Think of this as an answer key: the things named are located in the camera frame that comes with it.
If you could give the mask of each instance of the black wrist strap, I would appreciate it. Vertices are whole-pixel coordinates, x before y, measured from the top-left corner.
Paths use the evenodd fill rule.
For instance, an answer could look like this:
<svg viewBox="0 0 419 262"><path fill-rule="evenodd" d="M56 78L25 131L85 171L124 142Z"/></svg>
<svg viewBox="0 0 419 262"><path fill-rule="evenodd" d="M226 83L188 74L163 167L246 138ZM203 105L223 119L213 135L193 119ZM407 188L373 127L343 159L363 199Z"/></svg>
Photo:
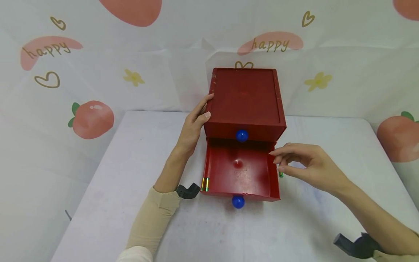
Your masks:
<svg viewBox="0 0 419 262"><path fill-rule="evenodd" d="M200 191L201 188L195 183L192 183L192 185L188 189L182 185L178 185L178 188L176 189L176 192L178 193L179 197L184 199L193 199L197 196L197 194Z"/></svg>
<svg viewBox="0 0 419 262"><path fill-rule="evenodd" d="M352 257L366 259L374 255L374 251L384 252L380 245L369 234L361 233L361 237L354 243L347 239L344 235L336 236L333 244L338 246L346 254Z"/></svg>

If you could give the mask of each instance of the blue ball handle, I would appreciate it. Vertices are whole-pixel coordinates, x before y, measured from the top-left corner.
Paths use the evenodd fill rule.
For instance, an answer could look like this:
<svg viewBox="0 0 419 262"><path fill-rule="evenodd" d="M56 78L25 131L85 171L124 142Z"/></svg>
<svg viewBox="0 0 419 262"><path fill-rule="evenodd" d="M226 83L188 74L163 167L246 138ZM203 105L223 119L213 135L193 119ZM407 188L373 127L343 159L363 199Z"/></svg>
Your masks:
<svg viewBox="0 0 419 262"><path fill-rule="evenodd" d="M238 142L243 143L249 138L249 134L246 130L239 130L236 133L236 139Z"/></svg>
<svg viewBox="0 0 419 262"><path fill-rule="evenodd" d="M237 209L241 209L244 207L244 198L242 196L234 196L231 200L233 206Z"/></svg>

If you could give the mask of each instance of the table surface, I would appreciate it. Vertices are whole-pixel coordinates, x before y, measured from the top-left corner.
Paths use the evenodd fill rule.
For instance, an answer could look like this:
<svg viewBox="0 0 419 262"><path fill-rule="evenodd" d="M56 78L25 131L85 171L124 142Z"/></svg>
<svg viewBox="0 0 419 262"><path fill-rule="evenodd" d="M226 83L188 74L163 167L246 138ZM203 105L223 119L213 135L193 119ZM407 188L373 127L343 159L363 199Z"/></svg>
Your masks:
<svg viewBox="0 0 419 262"><path fill-rule="evenodd" d="M175 145L186 113L129 111L62 238L54 262L114 262L134 218ZM419 212L363 119L286 117L277 143L317 144L379 205L419 231ZM201 184L202 130L181 184ZM183 200L155 261L357 261L333 245L338 233L364 231L337 199L293 177L279 179L281 200L247 202L198 194Z"/></svg>

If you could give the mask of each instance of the green leaf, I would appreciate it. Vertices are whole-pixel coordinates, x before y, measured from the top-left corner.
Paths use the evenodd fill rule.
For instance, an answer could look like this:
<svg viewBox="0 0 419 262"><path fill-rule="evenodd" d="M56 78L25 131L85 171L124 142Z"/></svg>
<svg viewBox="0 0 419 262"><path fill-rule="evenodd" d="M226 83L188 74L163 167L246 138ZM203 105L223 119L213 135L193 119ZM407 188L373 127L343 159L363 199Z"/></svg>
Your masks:
<svg viewBox="0 0 419 262"><path fill-rule="evenodd" d="M415 121L415 119L413 118L412 114L410 114L409 112L403 111L403 112L401 113L401 116L402 116L402 117L407 117L407 118L409 118L410 120Z"/></svg>
<svg viewBox="0 0 419 262"><path fill-rule="evenodd" d="M74 117L68 121L68 127L73 127Z"/></svg>
<svg viewBox="0 0 419 262"><path fill-rule="evenodd" d="M71 106L71 111L73 112L73 115L76 115L76 111L79 107L80 107L79 104L73 103L73 105Z"/></svg>

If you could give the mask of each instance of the yellow flower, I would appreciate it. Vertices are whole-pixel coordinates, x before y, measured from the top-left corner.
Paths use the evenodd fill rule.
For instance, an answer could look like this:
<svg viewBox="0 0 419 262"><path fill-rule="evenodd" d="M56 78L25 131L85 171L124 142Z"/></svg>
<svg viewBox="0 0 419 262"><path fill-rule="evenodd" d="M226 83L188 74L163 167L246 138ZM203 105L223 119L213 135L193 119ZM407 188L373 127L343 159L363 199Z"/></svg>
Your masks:
<svg viewBox="0 0 419 262"><path fill-rule="evenodd" d="M135 87L138 87L138 83L144 84L144 80L141 78L140 74L137 72L131 72L128 69L125 69L127 76L124 76L124 80L127 82L132 82Z"/></svg>
<svg viewBox="0 0 419 262"><path fill-rule="evenodd" d="M327 83L332 80L332 75L324 75L324 72L318 73L314 79L307 79L304 84L310 86L309 92L313 91L316 87L325 89Z"/></svg>

